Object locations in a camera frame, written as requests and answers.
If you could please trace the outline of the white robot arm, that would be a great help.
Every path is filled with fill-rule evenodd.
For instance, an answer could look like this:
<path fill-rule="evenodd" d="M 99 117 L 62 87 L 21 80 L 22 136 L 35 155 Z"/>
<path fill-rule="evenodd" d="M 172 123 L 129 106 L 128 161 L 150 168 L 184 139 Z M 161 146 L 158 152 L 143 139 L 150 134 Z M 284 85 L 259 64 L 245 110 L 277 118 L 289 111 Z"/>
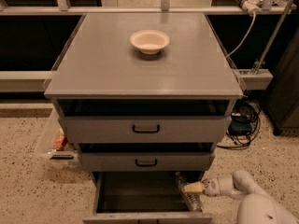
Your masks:
<path fill-rule="evenodd" d="M 207 178 L 187 184 L 182 192 L 239 199 L 241 203 L 236 224 L 299 224 L 299 218 L 278 203 L 245 170 L 236 170 L 227 177 Z"/>

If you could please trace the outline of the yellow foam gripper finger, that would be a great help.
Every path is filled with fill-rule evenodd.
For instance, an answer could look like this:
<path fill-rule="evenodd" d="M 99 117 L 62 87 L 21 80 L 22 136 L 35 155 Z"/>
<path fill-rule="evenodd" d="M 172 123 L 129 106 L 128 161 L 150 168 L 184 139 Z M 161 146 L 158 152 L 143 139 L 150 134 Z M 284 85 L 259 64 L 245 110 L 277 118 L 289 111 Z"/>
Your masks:
<path fill-rule="evenodd" d="M 202 182 L 194 182 L 182 188 L 184 193 L 203 193 L 205 186 Z"/>

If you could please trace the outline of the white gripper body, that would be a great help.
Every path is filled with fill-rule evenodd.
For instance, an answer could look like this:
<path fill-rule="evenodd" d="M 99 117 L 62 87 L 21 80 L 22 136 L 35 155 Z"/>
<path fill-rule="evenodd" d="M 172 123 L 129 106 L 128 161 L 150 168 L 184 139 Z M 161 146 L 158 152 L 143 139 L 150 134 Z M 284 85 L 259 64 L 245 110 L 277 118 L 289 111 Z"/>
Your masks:
<path fill-rule="evenodd" d="M 208 197 L 218 197 L 221 195 L 221 188 L 218 178 L 206 178 L 203 181 L 204 194 Z"/>

